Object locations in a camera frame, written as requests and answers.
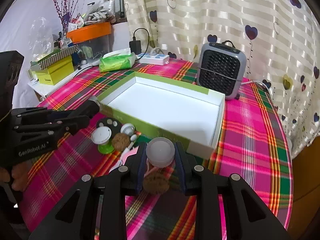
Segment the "black power adapter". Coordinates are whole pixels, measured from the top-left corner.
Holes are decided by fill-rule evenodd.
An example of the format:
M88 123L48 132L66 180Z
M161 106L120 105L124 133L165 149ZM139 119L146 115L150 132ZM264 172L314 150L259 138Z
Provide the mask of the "black power adapter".
M129 42L129 48L132 53L139 55L142 52L141 41L140 40L132 40Z

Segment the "orange lid storage bin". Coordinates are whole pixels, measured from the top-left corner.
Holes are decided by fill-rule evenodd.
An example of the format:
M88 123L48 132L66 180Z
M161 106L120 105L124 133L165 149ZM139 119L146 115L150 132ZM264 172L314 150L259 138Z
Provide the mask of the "orange lid storage bin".
M88 25L66 34L81 50L81 57L92 63L111 51L109 35L112 33L109 22Z

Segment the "clear round plastic jar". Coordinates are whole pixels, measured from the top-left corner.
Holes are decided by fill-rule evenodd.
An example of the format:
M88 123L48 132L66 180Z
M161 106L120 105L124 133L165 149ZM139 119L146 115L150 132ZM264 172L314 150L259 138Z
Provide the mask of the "clear round plastic jar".
M148 161L157 168L169 166L175 157L175 146L164 137L157 137L148 142L146 147Z

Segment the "yellow green box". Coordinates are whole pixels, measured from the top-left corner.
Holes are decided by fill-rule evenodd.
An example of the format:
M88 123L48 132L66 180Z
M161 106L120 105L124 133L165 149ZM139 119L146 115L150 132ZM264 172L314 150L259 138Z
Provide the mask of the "yellow green box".
M72 56L69 55L44 70L35 71L34 74L41 84L56 85L73 72Z

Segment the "green white cardboard box tray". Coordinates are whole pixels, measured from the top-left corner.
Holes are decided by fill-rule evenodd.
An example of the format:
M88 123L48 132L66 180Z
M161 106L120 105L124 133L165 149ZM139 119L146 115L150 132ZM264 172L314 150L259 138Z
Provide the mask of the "green white cardboard box tray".
M219 144L225 95L157 75L133 72L98 96L102 113L149 138L165 137L209 159Z

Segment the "heart pattern curtain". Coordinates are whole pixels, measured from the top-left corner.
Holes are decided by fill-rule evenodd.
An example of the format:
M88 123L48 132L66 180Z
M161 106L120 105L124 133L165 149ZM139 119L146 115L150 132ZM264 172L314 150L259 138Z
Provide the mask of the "heart pattern curtain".
M245 76L269 85L296 158L319 136L319 22L305 0L124 0L142 44L197 61L207 42L231 41Z

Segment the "grey mini fan heater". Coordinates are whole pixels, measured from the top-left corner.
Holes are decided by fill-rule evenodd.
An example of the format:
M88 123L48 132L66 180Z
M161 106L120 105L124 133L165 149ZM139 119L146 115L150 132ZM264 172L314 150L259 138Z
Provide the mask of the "grey mini fan heater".
M208 42L202 46L197 68L197 85L225 95L226 100L237 97L245 70L246 55L225 42Z

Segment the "black paw shaped holder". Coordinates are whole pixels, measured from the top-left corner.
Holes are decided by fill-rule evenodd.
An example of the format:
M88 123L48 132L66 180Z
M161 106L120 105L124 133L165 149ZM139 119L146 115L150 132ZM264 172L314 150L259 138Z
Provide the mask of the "black paw shaped holder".
M114 118L102 118L100 119L97 124L96 128L106 126L111 130L111 137L114 137L117 133L120 133L122 123Z

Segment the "white mushroom shaped hook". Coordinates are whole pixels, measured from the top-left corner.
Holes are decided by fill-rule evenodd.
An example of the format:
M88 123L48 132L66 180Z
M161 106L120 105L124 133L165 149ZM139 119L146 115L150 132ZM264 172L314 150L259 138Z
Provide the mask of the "white mushroom shaped hook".
M135 126L131 123L123 124L123 126L120 129L121 133L127 134L129 137L134 135L135 133Z

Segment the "black rectangular device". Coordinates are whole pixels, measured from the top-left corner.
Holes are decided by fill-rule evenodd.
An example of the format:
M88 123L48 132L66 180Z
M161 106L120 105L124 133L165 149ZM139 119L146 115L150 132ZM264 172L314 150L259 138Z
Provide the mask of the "black rectangular device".
M91 96L85 102L83 102L78 108L72 110L69 118L85 115L90 119L93 118L101 110L101 104L96 96Z

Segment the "green tissue pack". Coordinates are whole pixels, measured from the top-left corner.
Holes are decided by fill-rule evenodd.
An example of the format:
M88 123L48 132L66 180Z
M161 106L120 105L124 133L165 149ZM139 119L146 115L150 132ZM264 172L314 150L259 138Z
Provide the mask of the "green tissue pack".
M115 70L130 69L136 60L135 53L130 48L116 50L105 54L99 62L99 72L111 72Z

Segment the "white green round stand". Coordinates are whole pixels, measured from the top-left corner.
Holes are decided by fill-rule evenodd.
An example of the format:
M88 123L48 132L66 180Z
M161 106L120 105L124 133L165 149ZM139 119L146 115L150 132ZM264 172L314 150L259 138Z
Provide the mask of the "white green round stand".
M98 151L101 154L110 154L114 152L114 147L111 144L111 129L107 126L96 128L92 135L91 140L98 146Z

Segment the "pink cable clip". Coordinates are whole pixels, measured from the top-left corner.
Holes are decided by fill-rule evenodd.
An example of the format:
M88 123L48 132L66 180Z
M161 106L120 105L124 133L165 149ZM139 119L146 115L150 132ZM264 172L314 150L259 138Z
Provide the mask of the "pink cable clip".
M126 160L129 156L135 155L138 151L138 146L137 147L133 147L131 149L129 148L125 148L125 150L123 151L123 153L121 154L120 157L120 165L125 165Z

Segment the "striped cardboard box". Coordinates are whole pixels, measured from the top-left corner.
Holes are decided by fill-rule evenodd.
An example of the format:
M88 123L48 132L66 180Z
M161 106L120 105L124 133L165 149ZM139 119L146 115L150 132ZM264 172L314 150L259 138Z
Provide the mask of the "striped cardboard box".
M44 70L57 61L60 61L61 59L64 59L65 57L68 57L74 53L77 53L78 51L78 45L73 45L68 48L53 51L51 54L45 56L40 61L31 63L30 69L32 71Z

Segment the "wooden cabinet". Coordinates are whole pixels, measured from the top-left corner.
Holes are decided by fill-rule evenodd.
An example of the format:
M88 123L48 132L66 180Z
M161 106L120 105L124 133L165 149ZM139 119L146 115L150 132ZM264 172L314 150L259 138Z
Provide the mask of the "wooden cabinet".
M319 137L292 161L292 239L319 239Z

